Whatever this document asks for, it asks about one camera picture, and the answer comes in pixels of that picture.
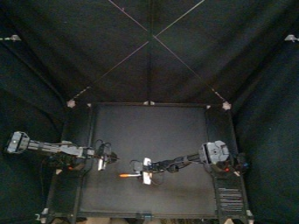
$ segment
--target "black fabric wall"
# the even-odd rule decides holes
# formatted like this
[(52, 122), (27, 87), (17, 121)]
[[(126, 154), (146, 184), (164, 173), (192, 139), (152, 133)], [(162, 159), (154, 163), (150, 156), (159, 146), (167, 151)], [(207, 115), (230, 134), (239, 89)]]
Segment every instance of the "black fabric wall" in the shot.
[[(13, 27), (1, 14), (0, 20), (1, 38), (11, 37)], [(65, 109), (45, 80), (47, 71), (24, 42), (0, 42), (0, 223), (33, 223), (33, 214), (43, 210), (51, 178), (43, 158), (32, 153), (11, 156), (3, 148), (17, 130), (32, 139), (60, 141)]]
[[(9, 37), (13, 27), (1, 14), (0, 19), (1, 37)], [(290, 33), (299, 36), (296, 27)], [(238, 141), (252, 163), (247, 194), (259, 223), (299, 221), (298, 61), (299, 43), (282, 40), (235, 94)], [(60, 141), (65, 102), (47, 74), (24, 42), (0, 42), (1, 149), (16, 130), (25, 131), (32, 139)], [(41, 160), (32, 153), (0, 153), (0, 223), (32, 223), (32, 214), (43, 209)]]
[[(290, 31), (295, 36), (298, 25)], [(258, 223), (298, 223), (298, 42), (282, 42), (255, 77), (235, 111), (239, 146), (251, 161), (246, 176), (250, 205)]]

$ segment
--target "wire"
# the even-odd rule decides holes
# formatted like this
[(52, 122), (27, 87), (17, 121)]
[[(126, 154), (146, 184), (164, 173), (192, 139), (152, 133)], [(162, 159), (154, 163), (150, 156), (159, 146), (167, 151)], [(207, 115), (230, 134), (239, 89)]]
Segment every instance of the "wire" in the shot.
[(41, 167), (40, 167), (40, 181), (41, 181), (41, 203), (43, 207), (45, 207), (45, 198), (44, 198), (44, 185), (43, 185), (43, 163), (45, 161), (45, 158), (41, 161)]

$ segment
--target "small object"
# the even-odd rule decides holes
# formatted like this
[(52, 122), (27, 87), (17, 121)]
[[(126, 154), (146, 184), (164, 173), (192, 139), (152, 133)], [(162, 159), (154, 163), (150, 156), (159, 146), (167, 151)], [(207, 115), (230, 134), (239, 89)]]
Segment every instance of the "small object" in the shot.
[(234, 173), (236, 174), (236, 176), (239, 177), (239, 172), (238, 171), (234, 171)]
[(299, 41), (299, 38), (296, 38), (294, 34), (288, 34), (287, 37), (284, 38), (284, 41), (295, 42)]
[(36, 220), (40, 221), (41, 220), (41, 216), (36, 213)]
[(132, 177), (140, 177), (142, 176), (142, 174), (139, 173), (136, 173), (136, 174), (130, 174), (130, 173), (122, 173), (122, 174), (119, 174), (119, 177), (120, 178), (132, 178)]
[(222, 104), (223, 106), (223, 108), (226, 109), (226, 110), (230, 110), (231, 109), (231, 104), (226, 101), (226, 102), (223, 102), (223, 104)]
[(56, 169), (56, 175), (59, 175), (61, 173), (61, 169)]
[(73, 108), (76, 106), (76, 102), (73, 100), (67, 101), (67, 105), (69, 108)]
[(11, 40), (12, 40), (12, 41), (21, 41), (21, 39), (20, 39), (20, 37), (19, 37), (17, 35), (13, 35), (13, 36), (11, 37)]

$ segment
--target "black tent enclosure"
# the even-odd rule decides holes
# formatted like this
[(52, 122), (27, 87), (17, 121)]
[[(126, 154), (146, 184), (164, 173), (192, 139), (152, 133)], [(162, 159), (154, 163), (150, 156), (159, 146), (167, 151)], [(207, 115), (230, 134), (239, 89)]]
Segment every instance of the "black tent enclosure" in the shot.
[[(47, 223), (96, 216), (298, 223), (298, 6), (4, 0), (0, 223), (39, 223), (41, 211)], [(36, 151), (5, 153), (16, 131), (92, 149), (102, 139), (119, 160), (97, 171), (92, 158), (84, 175), (56, 174)], [(174, 159), (218, 140), (231, 156), (247, 154), (240, 177), (203, 164), (155, 174), (160, 185), (118, 176), (131, 160)]]

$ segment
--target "metal frame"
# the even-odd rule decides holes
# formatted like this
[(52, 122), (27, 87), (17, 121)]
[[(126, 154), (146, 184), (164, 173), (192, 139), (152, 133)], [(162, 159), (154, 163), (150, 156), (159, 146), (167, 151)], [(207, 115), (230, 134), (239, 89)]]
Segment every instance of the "metal frame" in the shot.
[[(210, 105), (204, 105), (204, 104), (194, 104), (194, 103), (184, 103), (184, 104), (172, 104), (172, 103), (158, 103), (154, 106), (148, 105), (146, 106), (143, 103), (114, 103), (114, 102), (99, 102), (95, 103), (91, 108), (89, 108), (89, 114), (88, 114), (88, 145), (91, 146), (91, 141), (92, 141), (92, 133), (93, 133), (93, 126), (95, 126), (95, 119), (96, 119), (96, 111), (95, 111), (95, 107), (96, 106), (106, 106), (106, 105), (116, 105), (116, 106), (144, 106), (144, 107), (186, 107), (186, 108), (207, 108), (207, 106)], [(219, 109), (222, 110), (222, 105), (215, 105), (214, 107), (211, 107), (212, 109)], [(207, 113), (210, 113), (210, 110), (207, 109), (204, 112), (204, 117), (206, 117), (206, 127), (207, 127), (207, 140), (210, 141), (210, 131), (208, 131), (208, 121), (210, 121), (210, 115), (207, 115)], [(234, 131), (234, 126), (232, 126), (232, 120), (231, 120), (231, 113), (230, 111), (224, 111), (223, 109), (223, 113), (227, 113), (227, 117), (228, 117), (228, 126), (230, 126), (230, 130), (231, 130), (231, 138), (232, 142), (235, 144), (235, 147), (238, 147), (236, 144), (236, 138), (235, 138), (235, 131)], [(73, 208), (72, 208), (72, 213), (52, 213), (51, 209), (49, 209), (49, 214), (48, 214), (48, 220), (47, 223), (51, 223), (55, 217), (67, 217), (69, 219), (71, 224), (76, 224), (76, 219), (77, 217), (112, 217), (112, 218), (138, 218), (138, 219), (146, 219), (148, 218), (148, 213), (89, 213), (89, 212), (79, 212), (79, 208), (80, 208), (80, 194), (81, 194), (81, 186), (83, 186), (83, 181), (84, 181), (84, 175), (88, 172), (89, 168), (92, 167), (92, 161), (91, 160), (84, 172), (79, 175), (79, 181), (77, 181), (77, 189), (76, 189), (76, 195), (75, 195), (75, 203), (73, 203)], [(248, 221), (248, 216), (247, 216), (247, 210), (248, 210), (248, 198), (247, 198), (247, 193), (246, 193), (246, 187), (244, 187), (244, 180), (243, 177), (239, 178), (239, 189), (242, 191), (242, 195), (243, 195), (243, 202), (244, 202), (244, 209), (242, 210), (240, 213), (235, 213), (235, 214), (230, 214), (230, 215), (224, 215), (223, 212), (220, 211), (220, 192), (219, 192), (219, 176), (216, 173), (212, 174), (212, 179), (214, 179), (214, 187), (215, 187), (215, 197), (216, 197), (216, 204), (218, 204), (218, 209), (215, 210), (215, 215), (203, 215), (200, 218), (202, 219), (219, 219), (219, 223), (223, 224), (227, 220), (227, 218), (234, 218), (234, 219), (240, 219), (244, 223), (246, 221)], [(52, 178), (52, 183), (51, 183), (51, 192), (49, 192), (49, 197), (48, 197), (48, 201), (47, 201), (47, 207), (51, 208), (52, 207), (52, 195), (55, 192), (55, 186), (56, 186), (56, 181), (57, 181), (57, 176), (53, 175)], [(172, 218), (171, 215), (166, 215), (166, 214), (156, 214), (155, 218), (160, 218), (160, 219), (170, 219)], [(175, 216), (175, 218), (180, 218), (180, 219), (199, 219), (199, 216), (190, 216), (190, 215), (179, 215)]]

